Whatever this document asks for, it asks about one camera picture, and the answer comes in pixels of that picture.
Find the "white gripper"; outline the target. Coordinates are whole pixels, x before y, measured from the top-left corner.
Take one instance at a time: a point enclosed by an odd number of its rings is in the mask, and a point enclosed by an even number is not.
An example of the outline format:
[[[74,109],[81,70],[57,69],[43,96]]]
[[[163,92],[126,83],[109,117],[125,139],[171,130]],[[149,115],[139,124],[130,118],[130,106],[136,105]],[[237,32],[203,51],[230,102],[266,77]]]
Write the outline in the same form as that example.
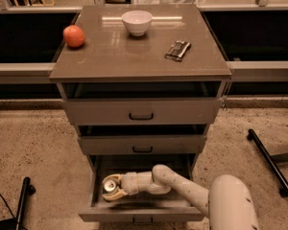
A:
[[[138,193],[136,172],[127,172],[123,175],[121,175],[120,173],[110,174],[103,179],[103,183],[106,183],[108,181],[114,181],[116,184],[121,183],[121,189],[123,191],[103,194],[103,198],[106,201],[114,201],[126,195],[132,196]]]

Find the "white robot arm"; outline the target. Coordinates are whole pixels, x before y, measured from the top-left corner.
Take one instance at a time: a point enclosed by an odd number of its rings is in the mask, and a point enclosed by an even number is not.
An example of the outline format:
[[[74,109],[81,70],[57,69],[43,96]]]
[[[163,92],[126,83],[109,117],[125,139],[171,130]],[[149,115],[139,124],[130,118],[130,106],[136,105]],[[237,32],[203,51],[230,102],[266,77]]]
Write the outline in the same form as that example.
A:
[[[141,192],[165,195],[174,190],[209,219],[211,230],[260,230],[248,187],[229,174],[218,176],[206,189],[158,164],[150,172],[108,175],[102,185],[107,201]]]

